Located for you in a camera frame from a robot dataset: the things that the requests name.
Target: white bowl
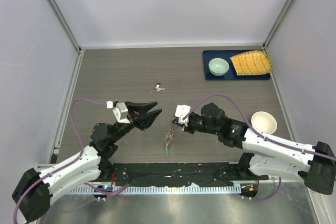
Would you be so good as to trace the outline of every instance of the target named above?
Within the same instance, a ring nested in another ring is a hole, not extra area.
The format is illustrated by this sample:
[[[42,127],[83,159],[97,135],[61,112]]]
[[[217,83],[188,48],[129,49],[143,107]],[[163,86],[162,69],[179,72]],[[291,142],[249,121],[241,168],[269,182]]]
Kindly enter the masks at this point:
[[[229,63],[221,58],[212,59],[209,62],[209,70],[214,76],[223,76],[229,71]]]
[[[254,113],[251,118],[251,124],[267,134],[273,134],[278,127],[277,120],[270,113],[264,111]]]

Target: wall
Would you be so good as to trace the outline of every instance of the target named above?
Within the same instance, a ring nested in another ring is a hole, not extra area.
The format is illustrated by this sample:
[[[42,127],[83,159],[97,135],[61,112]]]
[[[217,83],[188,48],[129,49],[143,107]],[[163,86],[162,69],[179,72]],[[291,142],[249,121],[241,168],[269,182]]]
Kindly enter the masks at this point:
[[[262,43],[286,0],[56,0],[84,47]]]
[[[326,142],[336,153],[335,42],[335,0],[296,0],[269,54],[297,141]],[[336,193],[325,199],[331,207]]]
[[[22,173],[48,161],[76,52],[46,0],[0,0],[0,10],[0,216],[8,224]]]

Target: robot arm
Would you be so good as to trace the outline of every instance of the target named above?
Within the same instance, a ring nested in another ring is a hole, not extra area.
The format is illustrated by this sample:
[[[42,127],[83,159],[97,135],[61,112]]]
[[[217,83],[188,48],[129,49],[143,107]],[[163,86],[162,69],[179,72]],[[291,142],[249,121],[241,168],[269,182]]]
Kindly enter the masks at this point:
[[[218,140],[228,147],[237,147],[248,151],[264,153],[271,157],[262,157],[253,153],[244,153],[239,160],[240,174],[274,175],[294,179],[319,193],[330,195],[333,191],[336,166],[333,161],[313,154],[291,150],[286,146],[318,152],[335,157],[330,146],[318,142],[311,144],[295,143],[280,137],[257,131],[257,135],[248,125],[230,119],[214,103],[202,107],[201,115],[190,112],[190,106],[178,105],[173,123],[190,134],[195,131],[217,135]]]
[[[96,179],[106,180],[113,173],[113,165],[109,158],[118,149],[115,143],[133,128],[141,131],[148,129],[162,112],[161,109],[150,112],[156,105],[157,102],[107,102],[107,107],[113,110],[117,122],[113,125],[96,124],[92,130],[92,141],[83,149],[81,156],[77,153],[40,173],[33,168],[26,171],[12,194],[15,203],[33,183],[52,174],[43,179],[23,199],[19,209],[26,221],[32,222],[43,216],[54,202],[77,186]],[[78,157],[75,163],[53,173]]]

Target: gray floor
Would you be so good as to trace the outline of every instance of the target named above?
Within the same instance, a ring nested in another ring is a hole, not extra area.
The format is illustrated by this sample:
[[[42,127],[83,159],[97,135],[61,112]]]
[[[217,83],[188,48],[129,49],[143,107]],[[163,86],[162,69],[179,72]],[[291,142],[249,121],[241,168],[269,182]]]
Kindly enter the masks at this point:
[[[176,105],[194,106],[202,98],[225,93],[240,104],[250,118],[257,111],[271,113],[278,122],[274,135],[289,139],[289,133],[273,86],[269,81],[206,81],[202,52],[209,48],[152,48],[86,50],[73,98],[95,101],[108,100],[157,101],[163,112],[146,131],[130,132],[117,145],[111,161],[143,162],[211,162],[239,160],[242,150],[229,148],[216,141],[213,135],[178,130],[173,137],[170,157],[164,154],[163,141],[169,129]],[[152,92],[160,82],[164,91]],[[241,120],[238,111],[224,98],[212,98],[228,117]],[[76,124],[85,144],[90,142],[94,124],[114,123],[110,110],[92,104],[76,104]],[[79,151],[79,143],[68,120],[58,162]]]
[[[258,197],[272,194],[275,183],[261,183]],[[254,202],[236,194],[119,196],[92,202],[92,195],[65,195],[38,224],[315,224],[318,223],[307,189],[283,183],[273,199]]]

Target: wooden table surface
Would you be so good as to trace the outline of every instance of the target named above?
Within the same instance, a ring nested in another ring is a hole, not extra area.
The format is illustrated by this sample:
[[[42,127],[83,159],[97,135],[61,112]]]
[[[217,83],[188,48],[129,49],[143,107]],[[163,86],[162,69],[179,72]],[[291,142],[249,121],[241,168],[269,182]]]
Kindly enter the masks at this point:
[[[257,111],[269,112],[278,122],[274,135],[290,139],[272,80],[206,81],[202,62],[204,50],[209,48],[85,51],[74,99],[86,98],[102,103],[110,100],[157,101],[157,108],[163,109],[149,129],[143,132],[134,129],[117,142],[119,149],[111,158],[112,162],[237,162],[243,150],[224,146],[214,135],[197,132],[190,135],[181,129],[175,130],[170,156],[165,157],[163,142],[176,106],[187,104],[193,107],[202,98],[215,93],[232,97],[249,119]],[[166,90],[151,92],[158,82]],[[208,102],[214,102],[228,117],[242,120],[235,107],[224,98],[211,98]],[[90,135],[96,123],[115,122],[111,110],[83,102],[75,105],[74,119],[86,145],[91,141]],[[57,162],[67,159],[79,149],[78,139],[68,120]]]

